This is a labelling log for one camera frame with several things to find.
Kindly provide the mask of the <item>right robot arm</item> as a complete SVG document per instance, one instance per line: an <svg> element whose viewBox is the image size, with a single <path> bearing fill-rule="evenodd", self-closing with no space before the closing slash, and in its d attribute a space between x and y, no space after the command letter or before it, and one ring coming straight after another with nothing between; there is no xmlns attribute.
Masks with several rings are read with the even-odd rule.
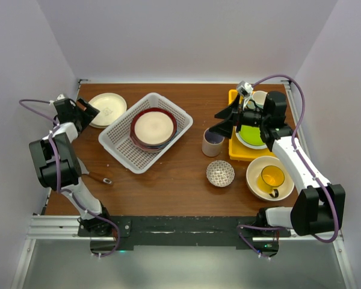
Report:
<svg viewBox="0 0 361 289"><path fill-rule="evenodd" d="M256 221L257 232L264 237L278 228L313 237L332 232L333 236L328 239L332 242L342 226L345 190L323 177L303 152L296 129L285 122L285 94L267 93L264 106L254 110L246 108L244 102L238 95L228 107L215 114L220 123L210 127L210 132L231 138L233 131L239 131L243 125L258 127L262 141L281 161L299 193L293 207L261 209L261 218Z"/></svg>

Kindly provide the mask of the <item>blue dotted scalloped plate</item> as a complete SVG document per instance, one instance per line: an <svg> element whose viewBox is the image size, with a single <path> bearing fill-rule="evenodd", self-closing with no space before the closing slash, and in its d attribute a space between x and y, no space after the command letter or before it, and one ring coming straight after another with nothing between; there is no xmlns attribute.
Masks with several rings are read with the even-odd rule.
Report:
<svg viewBox="0 0 361 289"><path fill-rule="evenodd" d="M163 149L164 147L166 147L175 137L177 136L177 131L173 134L173 136L168 139L165 143L158 145L158 146L145 146L145 149L148 151L155 151L155 150L160 150Z"/></svg>

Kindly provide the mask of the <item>red rimmed cream plate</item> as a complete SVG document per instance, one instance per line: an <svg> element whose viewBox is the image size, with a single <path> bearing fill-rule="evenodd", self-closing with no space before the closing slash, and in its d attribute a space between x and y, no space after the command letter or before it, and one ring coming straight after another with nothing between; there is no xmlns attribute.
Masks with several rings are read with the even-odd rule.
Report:
<svg viewBox="0 0 361 289"><path fill-rule="evenodd" d="M158 146L165 143L177 131L177 121L162 108L148 108L132 119L130 133L143 145Z"/></svg>

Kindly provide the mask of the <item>pink dotted scalloped plate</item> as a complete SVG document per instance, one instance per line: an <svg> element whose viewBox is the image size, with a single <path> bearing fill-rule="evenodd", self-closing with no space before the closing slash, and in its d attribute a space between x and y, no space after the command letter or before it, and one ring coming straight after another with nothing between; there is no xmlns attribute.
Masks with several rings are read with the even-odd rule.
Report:
<svg viewBox="0 0 361 289"><path fill-rule="evenodd" d="M153 148L153 147L149 147L149 146L141 144L132 133L130 133L130 139L132 140L133 144L136 145L136 147L140 148L142 151L156 151L157 150L157 148Z"/></svg>

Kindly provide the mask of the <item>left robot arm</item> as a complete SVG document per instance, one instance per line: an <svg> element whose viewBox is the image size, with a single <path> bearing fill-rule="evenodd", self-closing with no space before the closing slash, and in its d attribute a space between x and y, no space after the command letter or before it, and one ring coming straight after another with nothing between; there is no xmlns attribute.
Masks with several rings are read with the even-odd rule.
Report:
<svg viewBox="0 0 361 289"><path fill-rule="evenodd" d="M76 102L63 95L49 101L57 115L46 116L52 122L47 136L29 144L39 183L65 196L78 210L79 224L89 233L107 236L113 225L107 209L82 180L83 171L72 142L99 114L99 110L79 98Z"/></svg>

